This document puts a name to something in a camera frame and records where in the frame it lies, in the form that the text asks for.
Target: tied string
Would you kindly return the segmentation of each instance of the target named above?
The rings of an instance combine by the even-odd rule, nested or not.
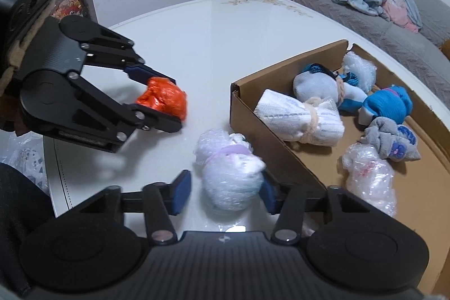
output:
[[[341,103],[344,102],[345,97],[344,81],[340,76],[336,77],[336,86],[337,86],[337,106],[339,107]]]
[[[233,144],[233,145],[227,145],[223,148],[220,148],[218,151],[216,151],[214,154],[211,154],[205,161],[205,164],[207,164],[211,159],[220,156],[220,155],[230,155],[230,154],[244,154],[244,155],[252,155],[253,153],[244,145],[241,144]]]
[[[311,121],[301,138],[298,140],[298,142],[301,144],[311,144],[312,141],[314,141],[314,133],[316,132],[317,125],[319,124],[319,117],[317,115],[316,106],[318,106],[321,101],[322,100],[318,97],[311,97],[305,103],[303,103],[303,105],[311,115]]]

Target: plastic bag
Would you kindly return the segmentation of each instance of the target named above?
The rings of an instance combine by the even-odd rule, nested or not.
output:
[[[392,188],[394,170],[387,161],[380,159],[377,150],[368,144],[350,145],[342,156],[342,163],[350,173],[347,190],[385,214],[394,216],[397,209]]]
[[[80,0],[61,0],[52,13],[52,17],[62,20],[67,15],[83,16],[83,6]]]
[[[2,163],[17,169],[43,192],[50,194],[42,135],[29,132],[17,137],[14,133],[10,134]]]
[[[241,134],[209,130],[197,142],[196,163],[203,166],[206,202],[215,213],[247,208],[258,194],[266,165]]]
[[[136,103],[171,114],[181,121],[186,119],[186,93],[167,78],[151,77],[147,82],[147,90]]]

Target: sofa cushion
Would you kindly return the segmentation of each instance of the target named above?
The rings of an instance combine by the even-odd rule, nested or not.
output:
[[[450,61],[420,33],[331,0],[294,0],[360,34],[411,71],[450,108]]]
[[[434,45],[450,39],[450,7],[441,0],[414,0],[422,19],[420,33]]]

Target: purple ribbon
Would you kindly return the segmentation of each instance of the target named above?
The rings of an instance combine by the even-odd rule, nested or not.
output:
[[[399,97],[398,93],[396,91],[394,91],[393,89],[390,88],[384,88],[383,91],[389,91],[391,93],[394,93],[397,97]]]
[[[220,148],[214,154],[210,155],[208,159],[206,159],[205,164],[207,164],[212,158],[219,155],[230,155],[230,154],[244,154],[244,155],[252,155],[252,152],[241,144],[233,144],[227,145],[223,148]]]

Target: bubble wrap bundle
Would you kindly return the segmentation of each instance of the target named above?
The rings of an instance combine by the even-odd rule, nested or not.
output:
[[[241,134],[213,129],[202,134],[194,154],[203,166],[203,188],[216,212],[247,208],[262,185],[266,165]]]
[[[369,60],[361,58],[353,51],[345,54],[342,67],[344,74],[353,73],[358,78],[358,87],[369,93],[375,85],[377,67]]]
[[[335,146],[344,134],[344,125],[334,101],[295,98],[266,89],[255,115],[284,141]]]
[[[350,145],[342,156],[342,163],[350,173],[347,190],[385,214],[394,216],[397,209],[392,188],[394,170],[387,161],[380,159],[377,150],[368,144]]]

